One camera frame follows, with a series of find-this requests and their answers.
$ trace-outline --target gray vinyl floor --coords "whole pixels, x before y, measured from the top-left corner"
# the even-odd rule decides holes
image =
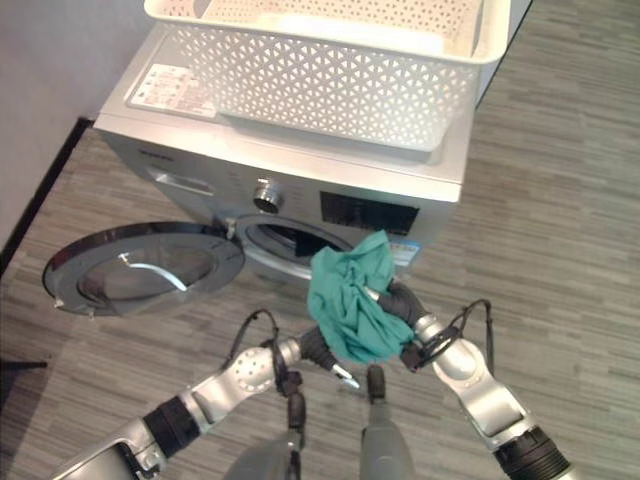
[[[585,478],[640,478],[640,5],[537,0],[480,107],[460,206],[409,283],[443,319],[494,303],[496,375]],[[253,308],[310,325],[300,292],[244,272],[153,318],[56,311],[41,286],[65,244],[126,223],[185,219],[89,131],[2,279],[3,358],[21,375],[1,417],[1,478],[44,478],[122,422],[212,371]],[[266,326],[250,331],[255,344]],[[482,342],[481,322],[468,338]],[[303,367],[306,479],[358,474],[365,400]],[[386,367],[396,422],[424,479],[505,478],[431,371]],[[284,425],[270,392],[178,454],[166,479],[221,478]]]

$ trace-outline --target robotic arm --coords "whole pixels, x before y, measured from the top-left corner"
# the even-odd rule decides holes
[[[480,350],[442,325],[406,286],[390,295],[369,291],[387,312],[413,328],[422,344],[401,358],[412,371],[433,362],[436,375],[458,397],[467,419],[511,480],[579,480],[581,477],[538,426],[531,413],[491,374]]]
[[[311,360],[348,385],[359,387],[355,378],[333,357],[322,334],[315,328],[300,338],[280,342],[275,348],[245,350],[233,362],[226,362],[217,373],[185,388],[145,417],[130,421],[99,444],[87,448],[62,465],[52,478],[153,478],[166,467],[171,456],[214,428],[240,402],[278,384],[279,372],[286,372],[288,366],[301,359]],[[300,394],[292,398],[299,399]],[[290,422],[296,416],[299,414],[290,414]],[[300,436],[300,432],[292,431],[292,428],[290,425],[287,439],[292,435]],[[235,479],[237,475],[232,473],[231,477]]]

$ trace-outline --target white plastic basket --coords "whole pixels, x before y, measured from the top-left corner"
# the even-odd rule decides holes
[[[219,112],[434,150],[506,48],[510,0],[145,0]]]

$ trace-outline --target washing machine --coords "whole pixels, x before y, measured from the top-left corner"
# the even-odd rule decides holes
[[[166,310],[242,268],[304,285],[325,246],[389,235],[407,272],[462,189],[473,98],[432,152],[386,147],[216,114],[170,30],[156,26],[95,123],[133,172],[192,219],[127,225],[63,248],[44,272],[64,310]]]

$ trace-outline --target green towel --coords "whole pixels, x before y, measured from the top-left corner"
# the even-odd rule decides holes
[[[351,252],[325,247],[314,255],[307,308],[336,355],[362,363],[383,360],[398,355],[413,338],[409,326],[384,312],[364,289],[386,292],[393,274],[384,231],[369,235]]]

